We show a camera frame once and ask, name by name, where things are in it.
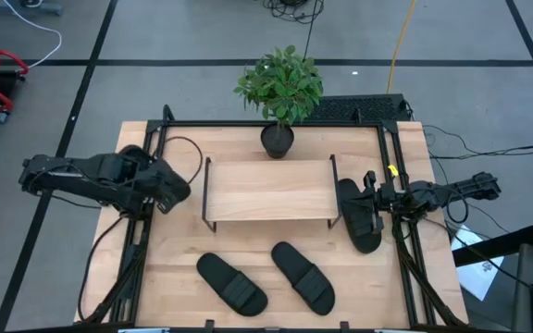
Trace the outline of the wooden shelf with black legs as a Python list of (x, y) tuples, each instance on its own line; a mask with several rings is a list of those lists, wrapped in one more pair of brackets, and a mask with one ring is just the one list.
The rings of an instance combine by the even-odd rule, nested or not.
[(219, 222), (341, 218), (336, 156), (317, 160), (213, 162), (205, 159), (201, 217)]

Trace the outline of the black aluminium table frame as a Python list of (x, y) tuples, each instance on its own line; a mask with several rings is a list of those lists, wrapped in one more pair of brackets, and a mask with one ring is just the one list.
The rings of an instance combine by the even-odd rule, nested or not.
[[(209, 171), (208, 200), (212, 193), (218, 165), (230, 161), (281, 160), (268, 158), (260, 133), (265, 125), (252, 126), (238, 121), (172, 122), (167, 136), (183, 136), (195, 141), (212, 160)], [(287, 160), (318, 160), (329, 163), (335, 154), (339, 178), (351, 178), (363, 189), (367, 170), (375, 170), (378, 184), (385, 181), (374, 128), (356, 126), (296, 127), (295, 142)], [(411, 181), (434, 180), (428, 149), (419, 122), (398, 122), (406, 172)], [(192, 183), (192, 194), (164, 216), (156, 209), (150, 227), (149, 248), (143, 270), (137, 326), (199, 327), (206, 319), (216, 327), (305, 327), (339, 328), (341, 321), (351, 327), (408, 327), (409, 319), (403, 297), (401, 270), (396, 245), (391, 235), (391, 221), (385, 219), (382, 243), (373, 253), (356, 251), (350, 242), (344, 221), (328, 229), (326, 219), (288, 221), (221, 221), (212, 233), (202, 219), (204, 171)], [(118, 277), (129, 222), (122, 220), (100, 242), (82, 296), (84, 317), (90, 315), (106, 296)], [(443, 228), (427, 221), (418, 225), (427, 275), (442, 300), (457, 317), (468, 322), (463, 294), (452, 259), (451, 244)], [(271, 249), (287, 241), (330, 280), (336, 293), (335, 305), (326, 316), (312, 312), (291, 288), (288, 280), (271, 259)], [(241, 270), (266, 294), (263, 313), (244, 317), (234, 313), (199, 276), (196, 263), (204, 253), (216, 253)]]

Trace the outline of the black perforated computer tower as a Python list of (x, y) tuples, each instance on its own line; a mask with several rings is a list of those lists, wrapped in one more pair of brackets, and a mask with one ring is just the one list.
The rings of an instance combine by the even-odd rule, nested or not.
[(323, 97), (307, 121), (410, 121), (413, 110), (403, 95), (366, 94)]

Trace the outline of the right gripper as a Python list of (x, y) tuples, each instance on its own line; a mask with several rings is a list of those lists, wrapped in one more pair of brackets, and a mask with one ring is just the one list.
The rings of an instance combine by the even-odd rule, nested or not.
[[(376, 173), (368, 170), (363, 177), (365, 189), (373, 191), (377, 182)], [(375, 204), (372, 205), (372, 233), (379, 234), (384, 229), (379, 211), (411, 214), (415, 211), (415, 196), (410, 187), (397, 191), (390, 183), (382, 183), (376, 190)]]

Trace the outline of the black beam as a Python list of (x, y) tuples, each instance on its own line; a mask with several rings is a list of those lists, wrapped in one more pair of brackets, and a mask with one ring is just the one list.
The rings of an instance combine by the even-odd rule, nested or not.
[(518, 253), (523, 244), (533, 245), (533, 225), (494, 239), (464, 245), (460, 249), (453, 250), (452, 256), (457, 267), (472, 265), (488, 259)]

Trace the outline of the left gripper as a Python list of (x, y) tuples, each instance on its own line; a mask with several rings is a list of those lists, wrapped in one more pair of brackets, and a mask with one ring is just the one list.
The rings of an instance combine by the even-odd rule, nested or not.
[(140, 168), (127, 182), (138, 193), (157, 202), (162, 214), (167, 214), (179, 202), (176, 187), (179, 175), (166, 162), (155, 161), (147, 168)]

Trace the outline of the white paper sheet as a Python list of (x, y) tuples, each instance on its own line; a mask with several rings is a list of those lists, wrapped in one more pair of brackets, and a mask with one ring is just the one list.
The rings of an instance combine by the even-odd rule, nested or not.
[[(452, 239), (451, 249), (453, 251), (462, 249), (465, 245), (483, 241), (467, 226), (461, 226), (456, 232), (456, 236), (462, 241), (456, 238)], [(480, 301), (485, 299), (498, 272), (497, 268), (488, 261), (459, 266), (456, 270), (460, 285)]]

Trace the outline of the green plant in black pot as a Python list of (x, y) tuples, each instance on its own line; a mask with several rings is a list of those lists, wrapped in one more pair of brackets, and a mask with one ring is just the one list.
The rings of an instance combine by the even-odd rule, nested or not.
[(262, 129), (260, 141), (269, 157), (281, 159), (294, 143), (292, 126), (304, 122), (320, 105), (323, 84), (314, 60), (289, 45), (277, 47), (245, 69), (233, 92), (245, 108), (252, 106), (272, 121)]

